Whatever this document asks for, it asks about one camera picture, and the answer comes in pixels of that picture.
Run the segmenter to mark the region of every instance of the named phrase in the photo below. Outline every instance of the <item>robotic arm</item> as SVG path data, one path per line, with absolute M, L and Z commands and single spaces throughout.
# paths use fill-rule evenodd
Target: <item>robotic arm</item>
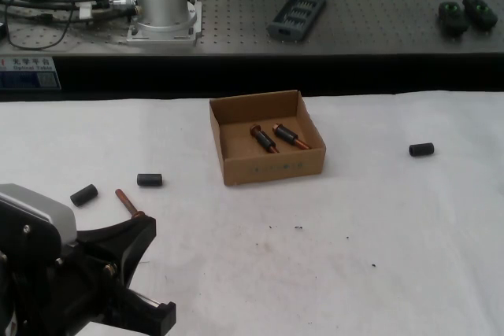
M 129 290 L 156 236 L 149 216 L 77 231 L 67 206 L 0 185 L 0 334 L 74 335 L 89 322 L 164 336 L 176 305 Z

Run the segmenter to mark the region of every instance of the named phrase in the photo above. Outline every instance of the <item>cardboard box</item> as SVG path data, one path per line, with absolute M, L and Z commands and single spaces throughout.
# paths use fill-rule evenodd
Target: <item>cardboard box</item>
M 322 172 L 325 144 L 296 90 L 210 100 L 210 123 L 225 185 L 258 183 Z M 266 152 L 250 135 L 261 125 L 280 153 Z M 312 147 L 299 150 L 277 138 L 272 127 L 283 124 Z

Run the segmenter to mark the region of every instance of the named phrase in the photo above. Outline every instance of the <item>label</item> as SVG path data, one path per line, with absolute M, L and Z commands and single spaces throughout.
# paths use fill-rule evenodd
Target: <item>label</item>
M 60 90 L 51 57 L 0 57 L 0 90 Z

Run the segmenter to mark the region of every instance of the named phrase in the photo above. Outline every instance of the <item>copper pin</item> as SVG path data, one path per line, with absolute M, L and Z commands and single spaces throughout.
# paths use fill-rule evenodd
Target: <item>copper pin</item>
M 252 125 L 250 127 L 250 135 L 252 135 L 258 143 L 269 153 L 279 153 L 280 151 L 276 149 L 275 142 L 261 130 L 261 126 Z
M 273 133 L 275 133 L 278 138 L 283 139 L 285 142 L 290 143 L 301 150 L 311 150 L 310 146 L 299 140 L 296 133 L 294 133 L 292 130 L 287 129 L 282 124 L 274 124 Z
M 120 199 L 120 201 L 129 211 L 129 213 L 132 215 L 132 219 L 138 216 L 145 216 L 144 212 L 140 212 L 139 210 L 136 209 L 136 207 L 132 204 L 131 201 L 129 201 L 129 198 L 126 197 L 126 194 L 124 194 L 124 192 L 121 189 L 116 190 L 116 196 Z

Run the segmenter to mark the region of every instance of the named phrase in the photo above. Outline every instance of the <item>black cylinder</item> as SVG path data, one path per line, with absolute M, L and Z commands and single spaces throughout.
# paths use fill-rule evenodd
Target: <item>black cylinder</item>
M 275 135 L 283 139 L 285 142 L 290 143 L 292 145 L 295 144 L 295 140 L 298 138 L 298 135 L 294 133 L 292 130 L 287 129 L 282 124 L 278 125 L 275 129 Z
M 424 157 L 434 153 L 434 145 L 432 143 L 421 143 L 420 145 L 411 145 L 409 147 L 409 155 L 412 157 Z
M 161 173 L 139 173 L 136 176 L 136 183 L 139 186 L 162 186 L 163 175 Z
M 263 131 L 259 131 L 255 135 L 255 138 L 257 139 L 259 144 L 264 147 L 266 151 L 269 151 L 269 147 L 276 146 L 275 142 Z
M 90 184 L 84 189 L 79 190 L 77 193 L 72 194 L 70 196 L 70 200 L 72 200 L 75 206 L 82 206 L 96 196 L 98 196 L 98 190 L 93 184 Z

